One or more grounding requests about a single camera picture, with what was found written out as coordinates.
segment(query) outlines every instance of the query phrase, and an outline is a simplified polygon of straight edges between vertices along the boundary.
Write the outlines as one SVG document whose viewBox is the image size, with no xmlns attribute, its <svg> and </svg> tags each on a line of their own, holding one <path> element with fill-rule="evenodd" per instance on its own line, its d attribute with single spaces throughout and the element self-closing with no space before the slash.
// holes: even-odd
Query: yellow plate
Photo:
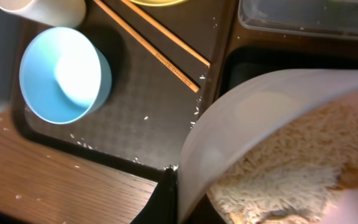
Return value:
<svg viewBox="0 0 358 224">
<path fill-rule="evenodd" d="M 187 0 L 130 0 L 133 3 L 141 4 L 144 6 L 171 6 L 179 4 Z"/>
</svg>

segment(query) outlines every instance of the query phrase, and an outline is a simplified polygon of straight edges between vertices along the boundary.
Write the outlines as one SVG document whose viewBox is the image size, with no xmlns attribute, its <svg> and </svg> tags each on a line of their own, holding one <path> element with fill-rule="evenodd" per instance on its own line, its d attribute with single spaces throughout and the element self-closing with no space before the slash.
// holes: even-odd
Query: brown tray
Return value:
<svg viewBox="0 0 358 224">
<path fill-rule="evenodd" d="M 99 110 L 79 121 L 55 125 L 28 109 L 16 78 L 13 118 L 21 134 L 31 141 L 158 180 L 164 167 L 178 164 L 193 123 L 216 91 L 237 3 L 190 0 L 170 7 L 142 7 L 210 59 L 211 68 L 174 44 L 120 0 L 105 3 L 199 84 L 200 91 L 193 93 L 93 1 L 87 1 L 87 17 L 78 30 L 107 58 L 113 76 L 111 96 Z M 17 65 L 30 40 L 47 28 L 23 22 Z"/>
</svg>

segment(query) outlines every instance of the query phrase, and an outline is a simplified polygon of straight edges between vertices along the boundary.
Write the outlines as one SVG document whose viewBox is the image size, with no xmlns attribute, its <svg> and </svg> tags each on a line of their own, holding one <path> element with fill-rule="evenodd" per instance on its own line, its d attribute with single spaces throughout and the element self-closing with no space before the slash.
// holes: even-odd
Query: wooden chopstick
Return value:
<svg viewBox="0 0 358 224">
<path fill-rule="evenodd" d="M 135 4 L 131 3 L 128 0 L 121 0 L 124 4 L 126 4 L 128 7 L 130 7 L 134 12 L 136 12 L 138 15 L 140 15 L 143 19 L 145 19 L 147 22 L 152 24 L 155 28 L 157 28 L 161 33 L 165 34 L 169 39 L 174 41 L 177 45 L 179 45 L 181 48 L 185 49 L 187 52 L 189 52 L 192 56 L 196 57 L 198 60 L 203 62 L 206 66 L 210 66 L 211 63 L 206 60 L 203 56 L 201 56 L 199 53 L 197 53 L 194 49 L 192 49 L 189 45 L 184 43 L 179 37 L 177 37 L 175 34 L 173 34 L 171 31 L 169 31 L 167 28 L 165 28 L 163 25 L 161 25 L 159 22 L 157 22 L 155 19 L 153 19 L 151 16 L 149 16 L 147 13 L 145 13 L 143 10 L 141 10 L 139 7 L 137 7 Z"/>
<path fill-rule="evenodd" d="M 136 32 L 129 24 L 127 24 L 120 16 L 111 10 L 101 0 L 93 0 L 104 12 L 114 19 L 122 28 L 124 28 L 131 36 L 133 36 L 140 44 L 142 44 L 150 53 L 160 60 L 171 72 L 173 72 L 183 83 L 191 88 L 195 93 L 200 89 L 183 74 L 176 66 L 174 66 L 167 58 L 165 58 L 156 48 L 154 48 L 147 40 L 145 40 L 138 32 Z"/>
</svg>

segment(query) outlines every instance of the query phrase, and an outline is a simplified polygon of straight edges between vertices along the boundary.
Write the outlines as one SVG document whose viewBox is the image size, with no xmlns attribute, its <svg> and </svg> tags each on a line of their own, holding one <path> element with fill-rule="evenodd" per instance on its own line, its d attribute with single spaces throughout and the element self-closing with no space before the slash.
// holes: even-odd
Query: rice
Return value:
<svg viewBox="0 0 358 224">
<path fill-rule="evenodd" d="M 207 194 L 227 223 L 315 222 L 339 202 L 333 189 L 347 166 L 358 168 L 358 117 L 337 100 L 262 141 Z"/>
</svg>

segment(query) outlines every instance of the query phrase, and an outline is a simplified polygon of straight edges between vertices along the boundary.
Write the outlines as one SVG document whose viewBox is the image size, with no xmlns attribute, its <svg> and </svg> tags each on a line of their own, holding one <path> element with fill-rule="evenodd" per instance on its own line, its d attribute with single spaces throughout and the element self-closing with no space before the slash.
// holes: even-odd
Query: beige cup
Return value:
<svg viewBox="0 0 358 224">
<path fill-rule="evenodd" d="M 78 26 L 85 8 L 84 0 L 0 0 L 3 11 L 51 26 Z"/>
</svg>

